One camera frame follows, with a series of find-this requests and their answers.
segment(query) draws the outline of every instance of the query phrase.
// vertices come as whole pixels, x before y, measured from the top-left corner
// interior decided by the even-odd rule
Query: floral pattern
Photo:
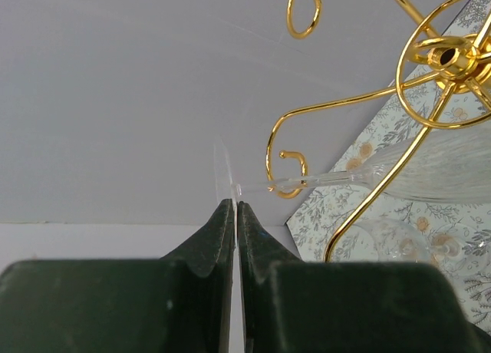
[[[467,35],[477,32],[490,9],[491,0],[470,0],[447,29],[446,35]],[[420,65],[409,78],[429,71],[428,67]],[[406,97],[414,110],[426,117],[440,94],[441,90],[434,82],[406,90]],[[479,116],[484,110],[473,94],[455,94],[440,120],[462,121]],[[419,130],[419,123],[405,113],[397,95],[393,95],[336,163],[333,171],[359,167],[373,153],[412,138]],[[313,190],[287,222],[304,260],[322,260],[325,247],[333,232],[369,192],[363,187],[351,185]],[[362,219],[381,217],[403,220],[429,239],[445,235],[445,229],[449,224],[460,223],[479,231],[473,241],[491,241],[491,205],[489,204],[418,203],[382,195],[363,214]],[[376,259],[376,256],[373,241],[355,228],[350,229],[341,238],[334,251],[334,259],[337,261]],[[478,275],[463,280],[459,280],[454,271],[445,269],[443,273],[451,281],[467,318],[491,334],[491,266]]]

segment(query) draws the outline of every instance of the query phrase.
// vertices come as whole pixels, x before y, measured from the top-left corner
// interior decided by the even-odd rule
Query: patterned fabric
[[[491,0],[470,0],[447,29],[446,35],[476,33],[490,9]],[[428,71],[428,67],[418,66],[410,78]],[[440,93],[436,84],[430,82],[408,90],[406,96],[416,111],[427,115]],[[440,120],[458,122],[483,112],[484,107],[473,94],[459,94],[453,96]],[[336,163],[333,171],[358,167],[373,153],[414,137],[420,128],[404,112],[394,95]],[[322,260],[333,232],[369,192],[359,186],[332,186],[317,188],[311,193],[287,222],[304,260]],[[491,204],[418,203],[383,195],[364,213],[362,219],[381,217],[403,220],[429,239],[448,228],[449,223],[462,223],[478,229],[481,240],[491,241]],[[336,261],[376,258],[371,238],[355,228],[347,232],[334,252]],[[467,318],[491,333],[491,266],[468,279],[459,279],[455,271],[448,269],[445,274],[452,282]]]

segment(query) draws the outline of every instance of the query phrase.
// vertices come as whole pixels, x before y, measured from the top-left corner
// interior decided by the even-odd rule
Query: black object
[[[431,266],[305,263],[246,203],[237,220],[247,353],[491,351]],[[225,200],[160,260],[14,264],[0,353],[227,352],[234,225]]]

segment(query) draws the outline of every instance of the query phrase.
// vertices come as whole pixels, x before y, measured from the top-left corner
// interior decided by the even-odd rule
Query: orange flower
[[[458,107],[457,109],[455,109],[455,110],[453,111],[453,116],[454,116],[454,117],[459,117],[460,115],[462,115],[462,113],[463,113],[463,108]]]
[[[371,153],[374,152],[374,148],[372,147],[370,142],[366,142],[360,146],[360,156],[363,159],[370,157]]]
[[[346,163],[346,170],[354,170],[362,164],[360,157],[353,157]]]
[[[428,222],[428,219],[426,217],[420,217],[416,221],[417,229],[423,233],[427,231],[429,225],[430,225],[430,223]]]

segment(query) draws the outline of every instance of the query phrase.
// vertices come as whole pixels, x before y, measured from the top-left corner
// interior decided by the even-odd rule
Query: white surface
[[[39,259],[160,258],[189,238],[198,226],[8,225],[0,224],[0,272],[9,264]],[[285,226],[266,228],[298,255]],[[239,259],[235,252],[230,318],[231,353],[244,351]]]
[[[304,41],[286,33],[287,1],[0,0],[0,222],[202,224],[216,133],[236,179],[263,181],[279,116],[392,81],[415,29],[392,0],[324,0]],[[442,1],[413,0],[424,14]],[[311,11],[297,1],[299,28]],[[382,104],[287,123],[275,155],[325,171]],[[277,177],[298,175],[278,161]],[[245,199],[281,225],[304,198]]]

